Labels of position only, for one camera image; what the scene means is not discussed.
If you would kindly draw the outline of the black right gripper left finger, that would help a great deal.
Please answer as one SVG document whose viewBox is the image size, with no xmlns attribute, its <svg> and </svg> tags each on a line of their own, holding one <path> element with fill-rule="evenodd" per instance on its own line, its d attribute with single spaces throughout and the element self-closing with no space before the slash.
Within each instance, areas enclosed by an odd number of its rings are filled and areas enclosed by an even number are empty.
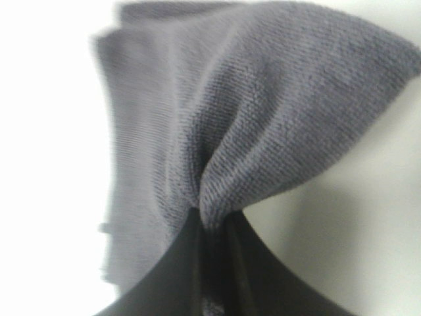
<svg viewBox="0 0 421 316">
<path fill-rule="evenodd" d="M 199 211 L 190 209 L 177 238 L 153 269 L 98 315 L 202 315 L 203 250 Z"/>
</svg>

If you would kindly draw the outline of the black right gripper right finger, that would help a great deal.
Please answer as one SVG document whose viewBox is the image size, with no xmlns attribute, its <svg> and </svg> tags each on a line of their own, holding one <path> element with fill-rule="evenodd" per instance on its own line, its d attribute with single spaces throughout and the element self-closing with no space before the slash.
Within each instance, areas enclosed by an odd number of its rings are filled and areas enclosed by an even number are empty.
<svg viewBox="0 0 421 316">
<path fill-rule="evenodd" d="M 227 315 L 348 315 L 294 275 L 267 248 L 242 212 L 225 220 Z"/>
</svg>

